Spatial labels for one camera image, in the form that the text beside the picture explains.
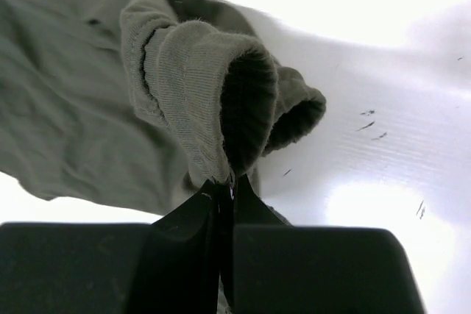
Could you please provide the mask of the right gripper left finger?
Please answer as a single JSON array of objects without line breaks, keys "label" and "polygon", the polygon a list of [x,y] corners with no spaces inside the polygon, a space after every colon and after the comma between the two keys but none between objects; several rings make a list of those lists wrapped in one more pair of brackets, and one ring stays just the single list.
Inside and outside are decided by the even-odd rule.
[{"label": "right gripper left finger", "polygon": [[206,182],[153,223],[127,313],[215,313],[219,292],[219,203],[224,186]]}]

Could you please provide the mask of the olive green shorts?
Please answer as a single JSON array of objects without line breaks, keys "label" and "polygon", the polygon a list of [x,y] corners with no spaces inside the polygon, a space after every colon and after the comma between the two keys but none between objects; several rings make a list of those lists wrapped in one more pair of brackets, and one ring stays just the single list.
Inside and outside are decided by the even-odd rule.
[{"label": "olive green shorts", "polygon": [[320,91],[221,0],[1,0],[1,171],[164,215],[308,135]]}]

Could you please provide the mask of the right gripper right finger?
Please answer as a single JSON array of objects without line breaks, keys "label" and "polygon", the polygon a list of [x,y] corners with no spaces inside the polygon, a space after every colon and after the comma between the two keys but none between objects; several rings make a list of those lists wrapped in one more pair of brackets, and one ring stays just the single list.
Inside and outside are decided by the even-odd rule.
[{"label": "right gripper right finger", "polygon": [[254,192],[247,176],[220,202],[222,293],[232,309],[291,309],[294,227]]}]

